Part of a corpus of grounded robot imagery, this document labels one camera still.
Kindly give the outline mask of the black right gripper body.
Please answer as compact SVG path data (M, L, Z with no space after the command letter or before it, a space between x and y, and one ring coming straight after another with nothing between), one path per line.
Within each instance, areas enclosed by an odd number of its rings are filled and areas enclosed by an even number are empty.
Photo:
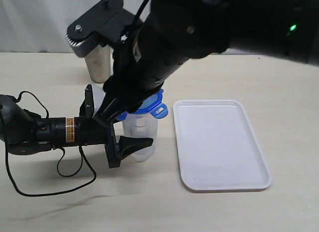
M137 83L126 74L135 65L130 29L141 26L142 21L124 9L123 0L100 0L67 28L67 34L81 41L96 35L100 46L113 49L113 75L103 83L103 91L148 98L154 90L137 88Z

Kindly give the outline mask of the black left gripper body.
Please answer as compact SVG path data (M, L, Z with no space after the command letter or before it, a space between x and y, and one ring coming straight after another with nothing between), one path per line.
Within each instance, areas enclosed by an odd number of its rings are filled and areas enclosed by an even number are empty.
M110 169L118 168L121 164L119 149L113 124L103 126L93 117L92 84L85 87L84 101L79 109L77 119L76 142L79 145L100 145L105 147L108 166Z

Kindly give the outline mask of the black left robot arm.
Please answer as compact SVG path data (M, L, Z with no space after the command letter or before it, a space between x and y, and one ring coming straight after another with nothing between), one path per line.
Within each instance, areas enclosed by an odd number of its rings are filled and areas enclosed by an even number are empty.
M104 145L109 168L117 168L123 159L150 147L154 140L124 136L117 139L112 123L105 127L98 123L94 115L104 96L101 87L89 84L78 117L42 118L18 106L13 96L1 95L4 122L0 125L0 139L8 142L10 154L21 156L64 147Z

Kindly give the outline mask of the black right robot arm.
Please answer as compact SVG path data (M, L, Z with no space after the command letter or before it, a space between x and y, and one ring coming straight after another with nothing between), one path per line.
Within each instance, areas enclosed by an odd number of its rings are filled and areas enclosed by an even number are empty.
M319 0L100 0L67 28L78 57L113 49L113 75L88 118L107 125L134 112L190 59L236 49L303 64L319 63Z

